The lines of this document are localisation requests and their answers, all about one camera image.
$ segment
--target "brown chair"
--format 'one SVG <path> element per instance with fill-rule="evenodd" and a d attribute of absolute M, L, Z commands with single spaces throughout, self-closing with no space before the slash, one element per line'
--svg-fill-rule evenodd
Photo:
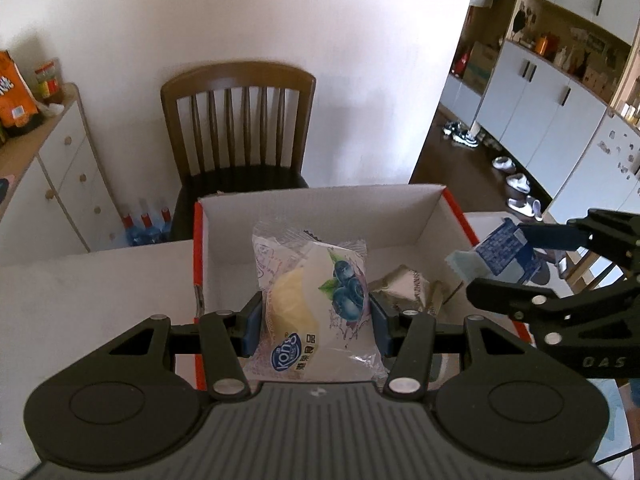
<path fill-rule="evenodd" d="M 258 130 L 260 164 L 251 164 L 251 103 L 250 87 L 258 87 Z M 240 103 L 242 122 L 242 150 L 237 150 L 234 132 L 234 108 L 232 88 L 242 88 Z M 275 140 L 268 139 L 267 88 L 275 88 L 278 97 Z M 282 167 L 282 147 L 285 119 L 285 90 L 298 92 L 298 108 L 293 132 L 291 164 Z M 224 91 L 224 131 L 229 158 L 228 168 L 220 165 L 218 121 L 215 91 Z M 268 189 L 308 187 L 300 175 L 305 153 L 306 132 L 309 127 L 311 105 L 316 90 L 316 78 L 311 74 L 280 63 L 263 61 L 239 61 L 202 66 L 180 74 L 162 85 L 160 97 L 162 110 L 169 131 L 175 163 L 180 174 L 182 189 L 174 212 L 173 240 L 193 238 L 194 204 L 202 196 L 219 191 L 247 192 Z M 202 145 L 202 129 L 198 111 L 197 94 L 207 95 L 207 117 L 214 161 L 214 169 L 206 171 Z M 178 100 L 188 97 L 191 104 L 193 139 L 198 159 L 198 173 L 191 174 L 185 140 L 180 126 Z M 275 142 L 275 164 L 267 164 L 267 144 Z"/>

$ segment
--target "green leaf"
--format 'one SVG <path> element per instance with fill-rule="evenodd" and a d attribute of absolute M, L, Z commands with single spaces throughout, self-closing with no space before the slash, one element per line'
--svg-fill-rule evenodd
<path fill-rule="evenodd" d="M 326 280 L 322 285 L 318 287 L 318 290 L 323 292 L 326 297 L 329 298 L 329 301 L 334 300 L 334 290 L 338 288 L 340 282 L 338 278 L 331 278 L 330 280 Z"/>
<path fill-rule="evenodd" d="M 341 262 L 344 260 L 344 258 L 338 256 L 336 253 L 334 253 L 333 251 L 329 251 L 329 256 L 331 256 L 331 261 L 333 263 L 335 262 Z"/>

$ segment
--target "barcode label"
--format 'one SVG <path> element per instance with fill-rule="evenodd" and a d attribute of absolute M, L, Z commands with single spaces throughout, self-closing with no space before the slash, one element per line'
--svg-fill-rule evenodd
<path fill-rule="evenodd" d="M 17 106 L 11 110 L 11 117 L 14 119 L 20 118 L 24 115 L 24 106 Z"/>

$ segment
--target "triangular cutout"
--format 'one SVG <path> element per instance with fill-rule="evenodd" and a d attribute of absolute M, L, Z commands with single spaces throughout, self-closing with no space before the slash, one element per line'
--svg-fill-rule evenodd
<path fill-rule="evenodd" d="M 127 339 L 124 343 L 117 346 L 110 355 L 146 355 L 149 352 L 151 338 L 154 335 L 154 329 L 146 328 L 142 332 L 138 332 L 135 336 Z"/>
<path fill-rule="evenodd" d="M 580 332 L 583 339 L 629 339 L 633 334 L 622 320 Z"/>
<path fill-rule="evenodd" d="M 521 350 L 511 341 L 507 341 L 500 334 L 495 333 L 489 328 L 481 328 L 480 334 L 482 335 L 482 341 L 484 342 L 484 348 L 489 355 L 521 355 L 524 354 L 524 350 Z"/>

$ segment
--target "chair backrest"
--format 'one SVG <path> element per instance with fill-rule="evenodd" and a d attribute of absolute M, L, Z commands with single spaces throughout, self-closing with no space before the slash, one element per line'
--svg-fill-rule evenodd
<path fill-rule="evenodd" d="M 285 90 L 298 93 L 295 126 L 290 167 L 299 173 L 302 169 L 302 158 L 306 145 L 311 116 L 311 105 L 316 90 L 316 78 L 299 68 L 274 62 L 238 61 L 216 63 L 189 70 L 172 78 L 160 91 L 162 110 L 169 131 L 174 159 L 180 179 L 184 183 L 190 176 L 190 165 L 187 158 L 185 139 L 180 124 L 178 101 L 189 98 L 191 108 L 191 123 L 193 125 L 193 139 L 200 173 L 205 172 L 204 149 L 202 143 L 202 128 L 200 112 L 198 110 L 198 94 L 206 95 L 207 119 L 212 158 L 215 169 L 221 167 L 220 147 L 218 143 L 218 110 L 214 92 L 224 92 L 223 123 L 226 132 L 226 148 L 229 166 L 238 164 L 238 159 L 246 166 L 251 164 L 252 118 L 250 103 L 250 88 L 257 87 L 258 106 L 257 119 L 260 145 L 260 163 L 267 163 L 268 144 L 268 88 L 273 88 L 273 98 L 277 95 L 278 106 L 275 125 L 275 165 L 282 164 L 282 147 L 285 121 Z M 241 89 L 240 120 L 242 123 L 242 140 L 244 157 L 236 153 L 236 135 L 234 129 L 234 107 L 232 89 Z"/>

